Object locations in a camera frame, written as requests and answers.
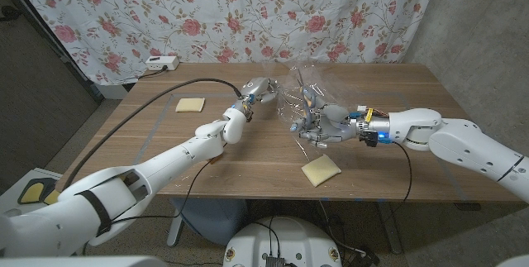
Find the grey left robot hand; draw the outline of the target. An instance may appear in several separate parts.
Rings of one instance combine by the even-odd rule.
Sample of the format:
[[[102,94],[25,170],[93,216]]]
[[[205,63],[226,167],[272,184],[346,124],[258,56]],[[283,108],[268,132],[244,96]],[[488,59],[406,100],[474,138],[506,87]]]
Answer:
[[[268,103],[274,100],[279,91],[279,83],[268,77],[253,78],[240,89],[241,96],[232,106],[236,110],[249,115],[251,108],[257,102]]]

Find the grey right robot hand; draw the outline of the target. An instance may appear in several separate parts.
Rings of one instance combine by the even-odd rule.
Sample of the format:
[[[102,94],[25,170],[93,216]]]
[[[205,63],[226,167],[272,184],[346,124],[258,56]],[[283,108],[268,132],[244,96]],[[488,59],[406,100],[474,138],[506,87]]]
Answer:
[[[349,112],[327,103],[321,107],[306,106],[303,116],[292,123],[290,131],[317,148],[354,138],[375,147],[378,143],[392,143],[389,127],[389,115],[377,109],[358,106],[356,111]]]

